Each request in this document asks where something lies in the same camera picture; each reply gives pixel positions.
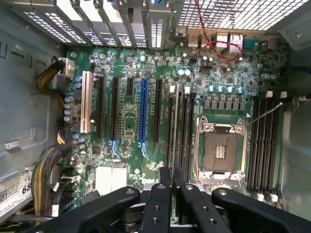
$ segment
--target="screw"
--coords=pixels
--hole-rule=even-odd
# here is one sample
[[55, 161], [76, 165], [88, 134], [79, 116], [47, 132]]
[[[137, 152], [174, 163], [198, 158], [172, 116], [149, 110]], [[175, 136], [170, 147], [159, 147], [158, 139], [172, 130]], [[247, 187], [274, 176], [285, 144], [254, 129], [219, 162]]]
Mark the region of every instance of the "screw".
[[193, 189], [193, 186], [192, 186], [192, 185], [190, 185], [190, 184], [188, 184], [188, 185], [186, 185], [186, 189], [188, 189], [188, 190], [192, 190], [192, 189]]
[[128, 189], [125, 193], [126, 193], [126, 194], [133, 194], [133, 193], [134, 193], [134, 190]]
[[227, 192], [226, 192], [226, 191], [224, 191], [224, 190], [222, 190], [222, 189], [221, 189], [221, 190], [219, 190], [219, 191], [218, 191], [218, 193], [219, 193], [219, 194], [221, 194], [221, 195], [223, 195], [223, 196], [224, 196], [224, 195], [227, 195]]
[[163, 184], [159, 184], [159, 185], [157, 186], [157, 188], [159, 188], [159, 189], [164, 189], [165, 186], [164, 186]]
[[70, 56], [71, 56], [72, 58], [76, 58], [76, 57], [77, 57], [77, 53], [76, 53], [76, 52], [71, 52]]
[[301, 37], [301, 33], [294, 33], [293, 37], [295, 40], [299, 40]]

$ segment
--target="metal bracket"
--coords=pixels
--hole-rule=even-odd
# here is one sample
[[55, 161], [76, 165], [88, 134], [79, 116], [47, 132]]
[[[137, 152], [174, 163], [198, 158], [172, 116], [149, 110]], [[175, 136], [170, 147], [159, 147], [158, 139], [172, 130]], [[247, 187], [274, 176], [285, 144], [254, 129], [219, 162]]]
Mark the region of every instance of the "metal bracket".
[[95, 35], [98, 37], [99, 41], [104, 45], [108, 46], [107, 41], [104, 39], [103, 35], [99, 32], [99, 30], [94, 26], [92, 21], [88, 18], [84, 10], [80, 6], [80, 0], [70, 0], [72, 8], [75, 10], [75, 12], [81, 17], [83, 22], [92, 30], [92, 32], [95, 33]]

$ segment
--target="white pcie slot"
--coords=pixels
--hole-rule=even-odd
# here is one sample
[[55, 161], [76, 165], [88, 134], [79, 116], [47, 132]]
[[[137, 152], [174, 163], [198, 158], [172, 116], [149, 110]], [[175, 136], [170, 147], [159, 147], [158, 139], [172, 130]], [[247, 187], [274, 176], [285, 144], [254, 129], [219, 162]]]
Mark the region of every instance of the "white pcie slot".
[[89, 71], [82, 73], [82, 101], [81, 101], [81, 133], [91, 131], [91, 107], [92, 107], [92, 86], [93, 75]]

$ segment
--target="black pcie slot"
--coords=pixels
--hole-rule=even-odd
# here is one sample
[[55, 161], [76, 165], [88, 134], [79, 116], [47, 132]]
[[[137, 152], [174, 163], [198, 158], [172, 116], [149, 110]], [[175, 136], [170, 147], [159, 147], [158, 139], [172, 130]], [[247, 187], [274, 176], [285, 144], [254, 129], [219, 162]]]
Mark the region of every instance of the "black pcie slot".
[[106, 110], [106, 80], [104, 77], [100, 79], [99, 93], [98, 93], [98, 119], [97, 119], [97, 137], [104, 138], [105, 125], [105, 110]]
[[185, 163], [185, 149], [187, 148], [187, 139], [186, 139], [186, 131], [187, 131], [187, 107], [188, 107], [188, 99], [189, 97], [184, 94], [183, 102], [182, 102], [182, 110], [181, 110], [181, 129], [180, 129], [180, 150], [179, 150], [179, 164], [180, 167], [184, 167]]
[[189, 166], [190, 166], [190, 154], [191, 154], [192, 135], [193, 135], [192, 131], [193, 131], [194, 100], [195, 100], [195, 94], [191, 93], [190, 102], [189, 102], [186, 154], [183, 159], [184, 161], [182, 163], [182, 170], [184, 172], [186, 182], [188, 182], [190, 179]]
[[173, 94], [170, 94], [167, 108], [167, 131], [166, 131], [166, 150], [165, 150], [164, 166], [169, 166], [171, 160], [172, 122], [173, 122]]
[[126, 95], [127, 96], [133, 96], [133, 94], [134, 94], [134, 79], [133, 78], [127, 78]]
[[120, 79], [114, 77], [112, 80], [112, 100], [111, 100], [111, 124], [110, 124], [111, 140], [118, 139], [119, 102], [120, 102]]
[[159, 142], [161, 125], [162, 80], [157, 79], [155, 85], [155, 118], [153, 142]]

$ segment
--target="pcie slot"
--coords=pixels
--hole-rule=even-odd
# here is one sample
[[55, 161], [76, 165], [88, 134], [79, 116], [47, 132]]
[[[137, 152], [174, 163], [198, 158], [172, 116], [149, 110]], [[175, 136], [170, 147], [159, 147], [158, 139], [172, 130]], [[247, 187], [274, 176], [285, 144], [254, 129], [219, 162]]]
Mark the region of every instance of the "pcie slot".
[[133, 94], [134, 94], [134, 79], [133, 78], [127, 78], [126, 95], [127, 96], [133, 96]]
[[190, 173], [189, 173], [189, 166], [190, 166], [190, 154], [191, 154], [191, 145], [192, 145], [192, 131], [193, 131], [193, 115], [194, 115], [194, 100], [195, 94], [191, 93], [190, 95], [190, 102], [189, 102], [189, 117], [188, 117], [188, 125], [187, 125], [187, 144], [186, 144], [186, 153], [183, 158], [182, 163], [182, 170], [185, 176], [186, 182], [189, 181]]
[[155, 117], [153, 142], [159, 142], [161, 124], [161, 103], [162, 103], [162, 80], [157, 79], [155, 84]]
[[121, 157], [117, 150], [118, 131], [119, 131], [119, 105], [120, 105], [120, 78], [114, 77], [112, 80], [110, 144], [112, 146], [112, 153], [117, 158]]
[[89, 71], [82, 72], [82, 99], [81, 99], [81, 133], [91, 131], [91, 107], [92, 107], [92, 84], [93, 75]]
[[166, 131], [166, 150], [164, 166], [169, 166], [172, 152], [172, 122], [173, 122], [173, 93], [169, 95], [169, 102], [167, 108], [167, 131]]
[[147, 160], [149, 160], [149, 156], [146, 153], [147, 107], [148, 107], [148, 79], [142, 78], [140, 90], [138, 147], [141, 148], [142, 156]]
[[105, 110], [106, 110], [106, 80], [104, 77], [100, 79], [98, 93], [98, 119], [97, 119], [97, 137], [104, 138]]

